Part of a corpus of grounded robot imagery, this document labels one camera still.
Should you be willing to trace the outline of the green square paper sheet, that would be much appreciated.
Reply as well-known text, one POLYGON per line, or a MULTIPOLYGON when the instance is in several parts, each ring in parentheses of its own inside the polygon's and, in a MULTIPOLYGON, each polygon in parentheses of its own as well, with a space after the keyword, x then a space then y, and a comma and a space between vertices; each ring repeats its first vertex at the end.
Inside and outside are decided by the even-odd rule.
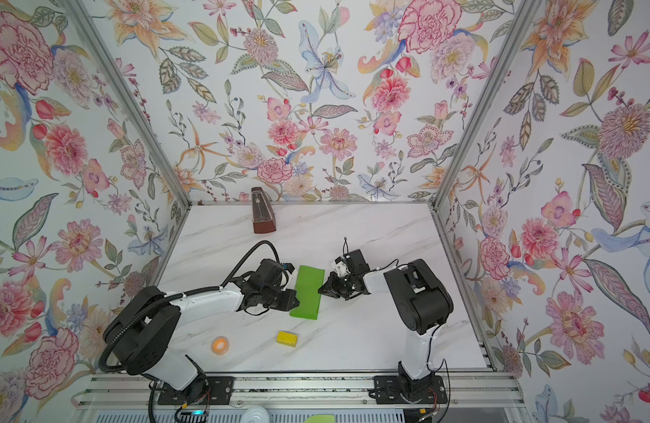
POLYGON ((302 265, 298 269, 295 291, 299 305, 290 311, 294 318, 317 320, 321 305, 319 289, 325 282, 326 271, 302 265))

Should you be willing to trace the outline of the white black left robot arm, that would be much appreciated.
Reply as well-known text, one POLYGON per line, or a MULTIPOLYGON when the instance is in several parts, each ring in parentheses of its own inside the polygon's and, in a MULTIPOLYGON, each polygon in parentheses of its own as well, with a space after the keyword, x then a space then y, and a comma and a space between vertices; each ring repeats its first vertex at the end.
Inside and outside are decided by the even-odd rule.
POLYGON ((193 359, 170 347, 175 331, 249 308, 290 312, 299 305, 297 292, 287 287, 294 273, 292 264, 264 259, 256 271, 233 277, 233 288, 203 287, 166 294, 157 287, 145 287, 105 329, 98 367, 104 373, 142 375, 199 397, 209 390, 207 377, 193 359))

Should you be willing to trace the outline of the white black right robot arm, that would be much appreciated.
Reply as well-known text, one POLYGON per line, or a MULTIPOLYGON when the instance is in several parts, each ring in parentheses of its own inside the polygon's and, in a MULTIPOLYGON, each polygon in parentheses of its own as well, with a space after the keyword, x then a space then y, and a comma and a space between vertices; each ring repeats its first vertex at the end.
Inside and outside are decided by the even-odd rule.
POLYGON ((318 293, 346 301, 361 295, 390 294, 407 328, 398 365, 399 384, 409 394, 429 389, 435 375, 432 347, 454 311, 454 302, 425 260, 394 261, 372 268, 361 250, 344 253, 333 262, 333 271, 318 293))

